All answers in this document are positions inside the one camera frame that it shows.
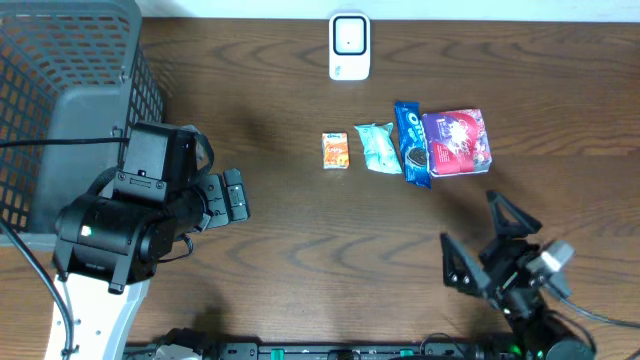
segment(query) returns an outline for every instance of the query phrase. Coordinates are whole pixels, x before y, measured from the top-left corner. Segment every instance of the orange packet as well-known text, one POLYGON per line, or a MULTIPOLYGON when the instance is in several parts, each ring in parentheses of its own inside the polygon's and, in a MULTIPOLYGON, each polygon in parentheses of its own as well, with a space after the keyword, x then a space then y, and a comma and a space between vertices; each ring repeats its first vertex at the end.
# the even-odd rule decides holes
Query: orange packet
POLYGON ((349 167, 349 143, 347 133, 322 134, 322 160, 325 169, 349 167))

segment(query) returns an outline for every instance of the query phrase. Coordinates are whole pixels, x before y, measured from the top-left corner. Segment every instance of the white panel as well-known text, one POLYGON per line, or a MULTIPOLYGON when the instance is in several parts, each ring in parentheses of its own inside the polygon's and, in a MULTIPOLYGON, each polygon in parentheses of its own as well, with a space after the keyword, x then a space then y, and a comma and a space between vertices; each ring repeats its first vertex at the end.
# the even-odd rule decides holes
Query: white panel
POLYGON ((640 22, 639 0, 136 0, 144 16, 640 22))

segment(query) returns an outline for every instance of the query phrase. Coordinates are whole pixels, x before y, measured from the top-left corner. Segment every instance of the tabletop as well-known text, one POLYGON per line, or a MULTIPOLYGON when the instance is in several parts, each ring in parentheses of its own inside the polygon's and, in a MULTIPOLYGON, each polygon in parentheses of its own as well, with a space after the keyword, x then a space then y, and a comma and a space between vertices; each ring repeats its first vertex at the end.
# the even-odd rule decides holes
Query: tabletop
MULTIPOLYGON (((242 171, 252 217, 194 236, 191 257, 161 265, 129 340, 176 327, 264 342, 506 330, 488 304, 442 284, 439 234, 480 251, 493 237, 490 189, 543 223, 531 241, 576 248, 573 301, 640 320, 638 25, 372 24, 369 78, 335 82, 326 21, 145 19, 168 122, 209 137, 214 171, 242 171), (427 190, 367 170, 353 126, 395 123, 396 100, 480 108, 490 171, 427 190), (349 169, 322 169, 323 132, 348 133, 349 169)), ((0 249, 0 284, 0 359, 42 358, 52 301, 14 249, 0 249)), ((640 347, 637 331, 549 302, 587 326, 599 359, 640 347)))

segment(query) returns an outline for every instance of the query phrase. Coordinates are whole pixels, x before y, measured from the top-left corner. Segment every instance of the plastic crate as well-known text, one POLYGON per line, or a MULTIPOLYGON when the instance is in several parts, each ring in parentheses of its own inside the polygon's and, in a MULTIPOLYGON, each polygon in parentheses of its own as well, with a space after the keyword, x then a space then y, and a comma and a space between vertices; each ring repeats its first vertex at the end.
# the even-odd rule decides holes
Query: plastic crate
MULTIPOLYGON (((162 122, 141 22, 133 0, 0 1, 0 141, 128 137, 137 121, 162 122)), ((0 212, 30 247, 52 250, 59 211, 125 152, 0 149, 0 212)))

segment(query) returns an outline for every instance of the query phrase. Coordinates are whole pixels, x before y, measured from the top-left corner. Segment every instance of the cable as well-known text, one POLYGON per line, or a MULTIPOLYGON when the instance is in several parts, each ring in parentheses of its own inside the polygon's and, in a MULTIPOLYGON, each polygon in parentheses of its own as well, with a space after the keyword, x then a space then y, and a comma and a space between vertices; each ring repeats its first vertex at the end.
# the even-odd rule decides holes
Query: cable
POLYGON ((451 343, 453 344, 453 346, 456 347, 456 349, 458 349, 458 351, 460 352, 460 354, 462 354, 463 358, 466 358, 466 353, 464 351, 462 351, 462 348, 460 348, 460 345, 458 345, 458 343, 456 343, 453 338, 451 336, 449 336, 449 334, 445 334, 445 333, 431 333, 429 334, 423 341, 422 343, 420 343, 420 353, 423 355, 427 355, 424 353, 424 347, 429 343, 429 341, 436 337, 436 336, 440 336, 440 337, 445 337, 447 338, 449 341, 451 341, 451 343))
POLYGON ((158 260, 159 264, 164 264, 164 263, 168 263, 168 262, 172 262, 178 259, 183 259, 186 258, 187 256, 191 255, 191 253, 193 253, 193 241, 191 240, 191 238, 189 237, 189 235, 187 234, 182 234, 182 236, 180 236, 176 241, 180 241, 180 240, 184 240, 185 244, 187 244, 187 249, 189 249, 189 252, 187 252, 184 255, 180 255, 180 256, 176 256, 174 258, 171 259, 160 259, 158 260))
POLYGON ((89 145, 107 143, 129 143, 128 138, 95 138, 95 139, 43 139, 43 140, 18 140, 0 142, 0 148, 30 145, 89 145))
POLYGON ((560 320, 564 320, 564 321, 568 322, 569 324, 571 324, 576 329, 580 330, 582 332, 582 334, 584 334, 584 336, 587 338, 587 340, 589 340, 589 346, 591 346, 591 351, 593 351, 593 355, 598 353, 598 348, 596 346, 596 341, 594 340, 593 335, 591 335, 591 333, 584 326, 582 326, 582 325, 578 324, 577 322, 571 320, 566 315, 561 314, 561 313, 559 313, 557 311, 554 311, 554 310, 549 310, 549 312, 547 314, 551 315, 551 316, 555 316, 555 317, 559 318, 560 320))
POLYGON ((42 265, 38 262, 38 259, 36 259, 27 245, 22 241, 22 239, 20 239, 18 234, 16 234, 16 232, 11 228, 9 223, 2 216, 0 216, 0 228, 2 228, 2 231, 5 233, 5 235, 7 235, 9 240, 11 240, 11 242, 18 248, 18 250, 20 250, 22 255, 24 255, 24 257, 27 259, 27 262, 29 262, 29 264, 36 271, 42 282, 44 282, 44 285, 47 287, 47 290, 49 290, 49 293, 53 297, 53 301, 58 306, 60 314, 62 314, 62 320, 64 321, 64 329, 66 332, 64 349, 62 349, 61 355, 63 359, 68 360, 74 351, 73 324, 71 315, 69 314, 69 309, 67 309, 67 307, 65 306, 64 301, 62 300, 62 296, 60 296, 60 293, 53 284, 53 281, 49 277, 49 274, 47 274, 42 265))
POLYGON ((568 307, 573 309, 578 314, 580 314, 580 315, 582 315, 584 317, 587 317, 587 318, 589 318, 591 320, 601 321, 601 322, 603 322, 605 324, 610 324, 610 325, 616 325, 616 326, 640 329, 640 323, 638 323, 638 322, 617 320, 617 319, 609 319, 608 317, 606 317, 604 315, 594 314, 591 311, 589 311, 589 310, 587 310, 587 309, 585 309, 583 307, 580 307, 580 306, 572 303, 571 301, 569 301, 567 299, 560 299, 560 301, 562 301, 563 304, 567 305, 568 307))

